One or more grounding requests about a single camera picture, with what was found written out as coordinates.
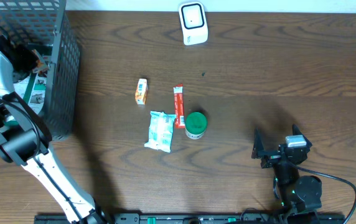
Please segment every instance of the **wood grain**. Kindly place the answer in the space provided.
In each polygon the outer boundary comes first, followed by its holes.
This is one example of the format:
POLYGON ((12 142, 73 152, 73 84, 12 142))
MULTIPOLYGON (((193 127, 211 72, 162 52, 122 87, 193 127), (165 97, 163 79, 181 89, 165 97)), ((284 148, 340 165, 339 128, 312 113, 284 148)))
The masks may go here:
MULTIPOLYGON (((314 144, 302 166, 356 185, 356 14, 208 13, 208 41, 190 47, 178 13, 68 17, 82 62, 75 132, 55 150, 108 210, 276 207, 273 171, 250 157, 256 126, 275 148, 298 124, 314 144), (144 107, 133 96, 141 77, 149 81, 144 107), (144 148, 149 112, 173 113, 178 83, 185 114, 207 112, 205 136, 193 141, 176 129, 170 154, 144 148)), ((322 211, 347 214, 351 188, 322 181, 322 211)), ((0 223, 60 212, 34 178, 0 160, 0 223)))

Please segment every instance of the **red packet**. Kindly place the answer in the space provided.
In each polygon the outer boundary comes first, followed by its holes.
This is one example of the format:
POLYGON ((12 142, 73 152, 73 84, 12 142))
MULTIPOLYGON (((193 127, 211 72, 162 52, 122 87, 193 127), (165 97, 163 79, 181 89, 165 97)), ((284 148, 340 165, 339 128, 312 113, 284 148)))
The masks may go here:
POLYGON ((174 87, 174 104, 176 108, 176 128, 185 128, 184 118, 184 85, 179 84, 174 87))

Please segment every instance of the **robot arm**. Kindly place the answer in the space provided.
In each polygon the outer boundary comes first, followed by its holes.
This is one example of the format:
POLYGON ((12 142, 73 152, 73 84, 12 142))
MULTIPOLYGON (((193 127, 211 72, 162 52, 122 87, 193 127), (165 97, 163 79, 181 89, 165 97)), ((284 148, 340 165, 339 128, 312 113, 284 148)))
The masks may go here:
POLYGON ((37 178, 59 203, 69 222, 79 222, 95 211, 95 202, 69 175, 49 144, 47 154, 27 160, 23 169, 37 178))
POLYGON ((307 153, 310 152, 312 143, 300 132, 295 124, 292 129, 293 135, 287 136, 286 143, 280 144, 277 151, 264 150, 261 136, 256 129, 251 155, 252 159, 261 159, 261 168, 272 167, 274 170, 273 191, 275 197, 281 200, 283 206, 283 212, 279 214, 279 222, 287 224, 289 217, 298 217, 298 215, 304 213, 308 213, 309 217, 315 216, 318 219, 316 210, 322 207, 322 181, 313 175, 300 177, 298 170, 301 170, 341 181, 353 188, 355 192, 354 204, 342 222, 346 224, 356 209, 356 186, 340 177, 298 167, 297 165, 307 159, 307 153), (276 186, 279 188, 279 195, 276 191, 276 186))
MULTIPOLYGON (((22 166, 56 199, 70 223, 113 223, 61 164, 50 144, 52 136, 44 122, 14 92, 12 73, 18 61, 35 62, 24 47, 13 47, 0 37, 0 157, 22 166), (5 122, 14 119, 15 126, 5 122)), ((33 69, 20 66, 24 72, 33 69)))

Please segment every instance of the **green container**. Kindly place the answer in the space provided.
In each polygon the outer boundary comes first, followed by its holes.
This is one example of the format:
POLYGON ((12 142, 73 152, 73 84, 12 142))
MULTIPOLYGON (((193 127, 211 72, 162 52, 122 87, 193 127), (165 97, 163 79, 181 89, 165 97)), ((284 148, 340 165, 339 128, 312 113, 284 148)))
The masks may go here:
POLYGON ((207 129, 207 118, 204 114, 193 112, 185 120, 185 133, 191 139, 199 139, 207 129))

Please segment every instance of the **white device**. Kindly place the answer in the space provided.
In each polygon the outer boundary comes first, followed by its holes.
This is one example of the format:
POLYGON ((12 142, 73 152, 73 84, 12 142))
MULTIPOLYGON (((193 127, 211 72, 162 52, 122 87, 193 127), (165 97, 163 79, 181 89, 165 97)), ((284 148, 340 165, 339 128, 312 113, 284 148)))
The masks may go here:
POLYGON ((185 45, 200 44, 207 40, 207 21, 202 3, 189 2, 180 5, 179 18, 185 45))

